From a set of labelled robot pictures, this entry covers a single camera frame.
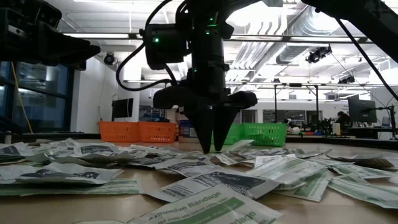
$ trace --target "ductwork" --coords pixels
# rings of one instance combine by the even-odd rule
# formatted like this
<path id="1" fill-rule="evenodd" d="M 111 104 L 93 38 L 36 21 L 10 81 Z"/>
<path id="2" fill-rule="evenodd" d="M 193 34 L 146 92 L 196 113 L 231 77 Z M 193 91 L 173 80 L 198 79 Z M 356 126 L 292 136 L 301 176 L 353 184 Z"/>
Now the ductwork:
<path id="1" fill-rule="evenodd" d="M 282 7 L 269 7 L 267 16 L 257 18 L 260 21 L 251 22 L 248 34 L 281 35 L 287 28 L 287 16 Z M 243 42 L 232 64 L 233 68 L 248 69 L 255 66 L 271 47 L 271 43 Z M 228 75 L 229 80 L 241 80 L 247 73 Z"/>
<path id="2" fill-rule="evenodd" d="M 339 28 L 337 22 L 325 15 L 324 13 L 316 13 L 314 7 L 308 7 L 303 14 L 297 19 L 292 26 L 287 29 L 286 35 L 330 35 Z M 276 63 L 287 65 L 293 62 L 294 58 L 302 54 L 308 46 L 294 46 L 289 44 L 274 44 L 270 52 L 278 52 L 281 48 L 283 51 L 276 57 Z"/>

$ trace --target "ceiling pipe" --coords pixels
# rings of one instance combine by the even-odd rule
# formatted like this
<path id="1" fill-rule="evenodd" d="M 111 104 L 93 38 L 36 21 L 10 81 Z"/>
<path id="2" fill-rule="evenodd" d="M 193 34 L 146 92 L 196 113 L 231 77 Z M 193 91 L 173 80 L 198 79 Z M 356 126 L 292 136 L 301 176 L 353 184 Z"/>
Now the ceiling pipe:
<path id="1" fill-rule="evenodd" d="M 288 35 L 330 35 L 339 28 L 333 18 L 324 13 L 315 12 L 314 7 L 308 7 L 304 13 L 287 30 Z M 308 49 L 308 46 L 289 46 L 281 52 L 276 60 L 280 64 L 289 64 L 293 59 Z"/>
<path id="2" fill-rule="evenodd" d="M 248 30 L 248 34 L 258 35 L 261 30 L 261 27 L 262 27 L 261 22 L 251 22 L 250 28 Z M 242 43 L 241 48 L 236 56 L 236 59 L 232 63 L 233 67 L 244 68 L 244 67 L 241 67 L 240 64 L 245 59 L 245 56 L 247 54 L 250 54 L 251 52 L 253 52 L 253 47 L 252 47 L 253 44 L 256 44 L 256 43 L 252 43 L 252 42 L 243 42 Z"/>
<path id="3" fill-rule="evenodd" d="M 274 26 L 275 26 L 275 24 L 273 22 L 267 22 L 267 21 L 262 22 L 262 28 L 259 31 L 259 34 L 260 35 L 270 34 L 269 31 Z M 244 67 L 244 68 L 250 68 L 250 67 L 248 67 L 247 64 L 248 64 L 248 62 L 250 62 L 250 60 L 252 60 L 252 56 L 258 54 L 259 52 L 262 52 L 264 45 L 267 45 L 267 43 L 250 43 L 250 44 L 252 44 L 252 46 L 251 46 L 252 51 L 248 52 L 248 54 L 245 54 L 244 59 L 241 62 L 241 67 Z"/>
<path id="4" fill-rule="evenodd" d="M 271 33 L 268 34 L 272 35 L 282 34 L 287 28 L 286 14 L 282 11 L 281 14 L 278 16 L 278 19 L 274 21 L 272 24 L 273 24 L 272 28 L 274 30 L 272 30 Z M 259 50 L 252 54 L 250 63 L 247 64 L 246 66 L 249 68 L 253 68 L 261 60 L 261 57 L 267 53 L 267 51 L 271 48 L 271 46 L 272 43 L 259 43 Z"/>

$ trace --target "table surface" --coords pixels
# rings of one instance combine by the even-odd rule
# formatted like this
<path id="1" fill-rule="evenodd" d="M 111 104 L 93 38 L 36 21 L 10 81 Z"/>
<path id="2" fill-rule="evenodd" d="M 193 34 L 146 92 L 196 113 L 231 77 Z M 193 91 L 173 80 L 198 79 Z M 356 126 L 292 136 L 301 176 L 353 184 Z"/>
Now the table surface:
<path id="1" fill-rule="evenodd" d="M 339 139 L 355 139 L 355 136 L 319 136 L 315 134 L 304 134 L 304 135 L 299 135 L 299 134 L 287 134 L 287 138 L 335 138 L 336 140 Z"/>
<path id="2" fill-rule="evenodd" d="M 198 144 L 174 143 L 185 151 L 200 150 Z M 358 153 L 385 152 L 391 158 L 398 158 L 394 151 L 362 147 L 336 146 L 327 144 L 286 144 L 286 148 L 301 148 L 304 151 L 325 151 L 333 148 L 331 156 L 354 156 Z M 241 171 L 248 167 L 226 167 Z M 125 169 L 119 177 L 141 179 L 146 191 L 157 190 L 183 179 L 170 172 Z M 398 185 L 398 177 L 371 181 L 380 185 Z M 267 194 L 258 202 L 283 213 L 275 223 L 398 223 L 398 211 L 385 209 L 362 202 L 349 196 L 327 189 L 320 203 Z M 165 205 L 164 202 L 146 195 L 36 195 L 28 197 L 2 197 L 0 199 L 0 223 L 71 224 L 80 221 L 116 220 L 126 222 Z"/>
<path id="3" fill-rule="evenodd" d="M 377 132 L 392 132 L 392 128 L 370 128 L 370 127 L 363 127 L 363 128 L 349 128 L 349 130 L 353 131 L 377 131 Z"/>

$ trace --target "black cable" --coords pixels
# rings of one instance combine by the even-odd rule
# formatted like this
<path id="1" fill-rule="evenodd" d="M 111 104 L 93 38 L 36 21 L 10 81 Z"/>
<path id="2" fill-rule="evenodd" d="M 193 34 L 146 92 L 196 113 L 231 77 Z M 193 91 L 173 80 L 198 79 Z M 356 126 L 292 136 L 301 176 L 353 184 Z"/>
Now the black cable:
<path id="1" fill-rule="evenodd" d="M 340 19 L 336 19 L 337 23 L 339 23 L 339 25 L 341 26 L 341 28 L 344 30 L 344 32 L 347 34 L 347 36 L 351 39 L 351 41 L 354 43 L 355 47 L 359 50 L 359 52 L 361 52 L 362 56 L 365 58 L 365 60 L 368 62 L 368 64 L 371 66 L 371 68 L 373 69 L 373 71 L 376 73 L 376 75 L 379 77 L 379 79 L 381 80 L 381 82 L 383 83 L 383 85 L 385 86 L 385 88 L 387 88 L 387 90 L 391 93 L 391 95 L 398 101 L 398 96 L 396 95 L 396 93 L 394 93 L 394 91 L 392 90 L 392 88 L 387 84 L 387 82 L 384 80 L 383 76 L 381 75 L 381 73 L 379 72 L 379 70 L 376 68 L 376 66 L 374 66 L 372 60 L 368 57 L 368 55 L 366 54 L 366 52 L 362 49 L 362 47 L 360 46 L 360 44 L 355 40 L 355 38 L 353 37 L 353 35 L 351 34 L 351 32 L 347 29 L 347 27 L 342 23 L 342 21 Z"/>
<path id="2" fill-rule="evenodd" d="M 147 29 L 147 26 L 149 25 L 149 23 L 151 22 L 151 20 L 154 18 L 154 16 L 155 16 L 167 3 L 169 3 L 170 1 L 172 1 L 172 0 L 165 0 L 165 1 L 163 1 L 162 3 L 160 3 L 160 4 L 155 8 L 155 10 L 149 15 L 149 17 L 148 17 L 148 19 L 147 19 L 147 22 L 145 23 L 145 29 Z M 173 73 L 171 73 L 171 75 L 170 75 L 170 73 L 169 73 L 170 77 L 171 77 L 171 78 L 174 78 L 174 80 L 163 79 L 163 80 L 156 81 L 156 82 L 154 82 L 154 83 L 151 83 L 151 84 L 149 84 L 149 85 L 146 85 L 146 86 L 140 87 L 140 88 L 129 88 L 129 87 L 126 87 L 126 86 L 124 86 L 124 85 L 122 84 L 122 82 L 120 81 L 120 72 L 121 72 L 121 70 L 122 70 L 123 67 L 128 63 L 128 61 L 130 61 L 134 56 L 136 56 L 144 47 L 145 47 L 145 42 L 142 43 L 135 51 L 133 51 L 133 53 L 131 53 L 129 56 L 127 56 L 126 59 L 124 59 L 123 62 L 120 63 L 120 65 L 118 66 L 118 69 L 116 70 L 116 81 L 117 81 L 117 83 L 119 84 L 119 86 L 120 86 L 122 89 L 124 89 L 124 90 L 127 90 L 127 91 L 142 91 L 142 90 L 146 90 L 146 89 L 148 89 L 148 88 L 150 88 L 150 87 L 152 87 L 152 86 L 155 86 L 155 85 L 157 85 L 157 84 L 160 84 L 160 83 L 173 83 L 173 82 L 175 81 L 175 78 L 174 78 Z"/>
<path id="3" fill-rule="evenodd" d="M 171 71 L 171 69 L 167 65 L 166 65 L 166 71 L 170 75 L 170 78 L 172 79 L 172 81 L 171 81 L 172 85 L 173 86 L 177 86 L 178 85 L 177 80 L 175 79 L 173 72 Z"/>
<path id="4" fill-rule="evenodd" d="M 394 97 L 391 97 L 391 99 L 387 102 L 386 106 L 391 102 L 391 100 L 394 99 Z"/>
<path id="5" fill-rule="evenodd" d="M 341 62 L 336 58 L 336 56 L 335 55 L 333 55 L 333 54 L 331 54 L 335 59 L 336 59 L 336 61 L 340 64 L 340 66 L 346 71 L 346 73 L 349 73 L 348 71 L 347 71 L 347 69 L 341 64 Z M 365 87 L 363 87 L 362 86 L 362 84 L 359 82 L 359 81 L 357 81 L 357 80 L 355 80 L 358 84 L 360 84 L 361 85 L 361 87 L 365 90 L 365 91 L 367 91 L 371 96 L 373 96 L 373 98 L 375 99 L 375 100 L 377 100 L 381 105 L 383 105 L 384 107 L 386 107 L 385 105 L 384 105 L 384 103 L 382 103 L 379 99 L 377 99 L 369 90 L 367 90 Z"/>
<path id="6" fill-rule="evenodd" d="M 177 11 L 175 12 L 175 22 L 177 22 L 177 17 L 180 15 L 180 13 L 184 12 L 185 6 L 187 6 L 188 0 L 184 0 L 177 8 Z"/>
<path id="7" fill-rule="evenodd" d="M 142 91 L 142 90 L 146 90 L 152 86 L 155 86 L 157 84 L 160 83 L 170 83 L 171 80 L 169 79 L 163 79 L 163 80 L 159 80 L 156 81 L 154 83 L 151 83 L 149 85 L 146 85 L 144 87 L 140 87 L 140 88 L 129 88 L 123 85 L 123 83 L 120 81 L 120 72 L 123 69 L 123 67 L 128 63 L 128 61 L 130 61 L 130 59 L 132 59 L 134 56 L 136 56 L 138 54 L 138 52 L 140 52 L 143 48 L 144 48 L 144 43 L 142 43 L 135 51 L 133 51 L 133 53 L 131 53 L 129 56 L 127 56 L 126 59 L 124 59 L 124 61 L 118 66 L 118 69 L 116 70 L 116 81 L 118 82 L 119 86 L 123 89 L 123 90 L 127 90 L 127 91 Z"/>
<path id="8" fill-rule="evenodd" d="M 149 15 L 149 17 L 148 17 L 148 19 L 147 19 L 147 22 L 145 23 L 145 29 L 147 29 L 147 27 L 148 27 L 150 21 L 155 17 L 155 15 L 156 15 L 167 3 L 169 3 L 170 1 L 173 1 L 173 0 L 164 0 L 164 1 L 162 1 L 162 3 L 160 3 L 160 4 L 155 8 L 155 10 Z"/>

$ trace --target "white column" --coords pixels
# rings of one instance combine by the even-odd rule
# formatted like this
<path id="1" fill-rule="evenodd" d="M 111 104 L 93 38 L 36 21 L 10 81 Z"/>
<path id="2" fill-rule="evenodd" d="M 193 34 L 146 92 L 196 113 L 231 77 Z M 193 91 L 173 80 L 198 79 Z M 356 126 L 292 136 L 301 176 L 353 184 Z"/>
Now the white column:
<path id="1" fill-rule="evenodd" d="M 139 88 L 140 83 L 124 83 L 124 80 L 141 80 L 141 58 L 132 58 L 122 69 L 120 79 L 126 87 L 129 88 Z M 119 100 L 133 98 L 132 104 L 132 115 L 126 118 L 126 121 L 137 122 L 139 119 L 139 91 L 127 91 L 123 90 L 121 87 L 118 89 Z M 124 121 L 123 118 L 115 119 L 116 121 Z"/>
<path id="2" fill-rule="evenodd" d="M 262 124 L 262 122 L 263 122 L 263 114 L 262 114 L 262 110 L 257 110 L 257 123 L 260 123 L 260 124 Z"/>

